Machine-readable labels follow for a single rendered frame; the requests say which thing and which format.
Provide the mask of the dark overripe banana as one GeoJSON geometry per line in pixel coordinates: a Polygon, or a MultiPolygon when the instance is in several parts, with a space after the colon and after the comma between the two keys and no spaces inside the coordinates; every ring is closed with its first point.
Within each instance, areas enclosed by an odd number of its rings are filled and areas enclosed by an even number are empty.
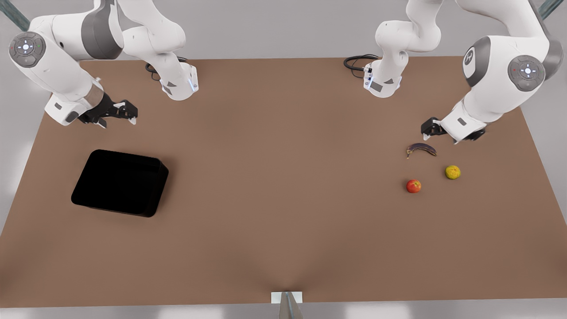
{"type": "Polygon", "coordinates": [[[430,146],[429,144],[414,143],[414,144],[411,144],[409,147],[407,147],[407,149],[406,149],[407,157],[406,158],[409,159],[410,155],[414,151],[425,151],[425,152],[431,154],[432,156],[438,155],[437,151],[432,146],[430,146]]]}

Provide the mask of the silver frame post with foot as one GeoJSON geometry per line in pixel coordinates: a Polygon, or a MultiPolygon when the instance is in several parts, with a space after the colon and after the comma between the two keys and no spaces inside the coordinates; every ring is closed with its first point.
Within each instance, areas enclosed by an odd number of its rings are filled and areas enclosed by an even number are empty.
{"type": "Polygon", "coordinates": [[[271,292],[271,303],[279,304],[278,319],[304,319],[299,307],[303,292],[271,292]]]}

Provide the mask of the black storage box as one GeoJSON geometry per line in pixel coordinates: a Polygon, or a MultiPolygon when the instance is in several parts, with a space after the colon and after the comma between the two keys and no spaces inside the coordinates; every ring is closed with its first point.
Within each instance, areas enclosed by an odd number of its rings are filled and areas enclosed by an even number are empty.
{"type": "Polygon", "coordinates": [[[85,163],[71,202],[150,218],[157,212],[168,175],[158,158],[97,149],[85,163]]]}

